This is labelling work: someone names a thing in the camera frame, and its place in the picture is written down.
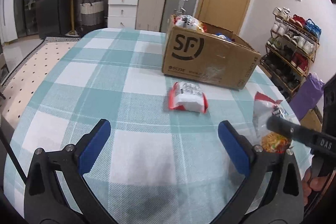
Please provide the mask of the person's right hand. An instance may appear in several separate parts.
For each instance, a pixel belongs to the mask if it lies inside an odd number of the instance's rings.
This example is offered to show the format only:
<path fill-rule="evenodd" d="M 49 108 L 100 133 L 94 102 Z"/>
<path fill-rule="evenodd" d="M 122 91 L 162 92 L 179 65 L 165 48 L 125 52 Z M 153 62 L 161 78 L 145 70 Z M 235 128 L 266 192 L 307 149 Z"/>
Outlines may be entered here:
<path fill-rule="evenodd" d="M 306 206 L 308 203 L 308 197 L 312 191 L 320 192 L 323 189 L 329 175 L 323 177 L 311 178 L 311 167 L 309 167 L 302 179 L 303 188 L 303 203 Z"/>

